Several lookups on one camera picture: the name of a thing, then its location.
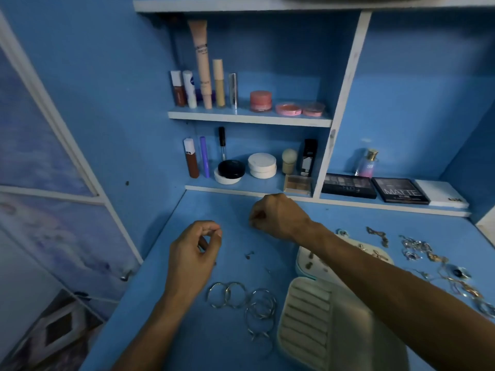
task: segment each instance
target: forearm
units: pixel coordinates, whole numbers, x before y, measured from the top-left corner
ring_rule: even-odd
[[[495,364],[495,326],[460,300],[311,222],[295,235],[394,333],[437,369]]]
[[[174,302],[161,298],[143,328],[115,363],[112,371],[161,370],[186,311]]]

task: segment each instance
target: white powder compact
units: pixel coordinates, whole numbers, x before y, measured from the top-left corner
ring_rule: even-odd
[[[363,252],[378,250],[393,264],[378,247],[345,241]],[[333,279],[324,262],[300,248],[296,265],[298,273],[308,277],[291,282],[280,317],[277,342],[287,356],[319,371],[408,369],[405,344],[340,279]]]
[[[255,153],[249,156],[247,163],[253,177],[265,180],[277,173],[277,159],[268,153]]]

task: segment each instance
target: perfume bottle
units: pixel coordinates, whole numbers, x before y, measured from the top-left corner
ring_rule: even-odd
[[[373,177],[373,170],[377,163],[376,155],[378,154],[377,150],[368,150],[366,156],[363,156],[361,161],[359,162],[359,166],[354,175],[358,175],[360,177]]]

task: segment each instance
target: hand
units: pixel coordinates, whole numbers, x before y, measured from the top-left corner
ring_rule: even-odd
[[[265,195],[256,202],[249,216],[250,225],[275,238],[296,241],[312,222],[294,200],[285,194]]]
[[[204,238],[210,236],[210,243]],[[205,250],[202,253],[198,244]],[[168,274],[163,299],[173,310],[185,313],[206,285],[218,250],[222,230],[213,221],[195,221],[170,245]]]

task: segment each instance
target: white bottle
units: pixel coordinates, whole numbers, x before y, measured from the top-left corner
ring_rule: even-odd
[[[189,108],[195,109],[197,107],[197,103],[193,72],[191,70],[184,70],[182,75],[184,76],[184,87],[186,89],[187,103]]]

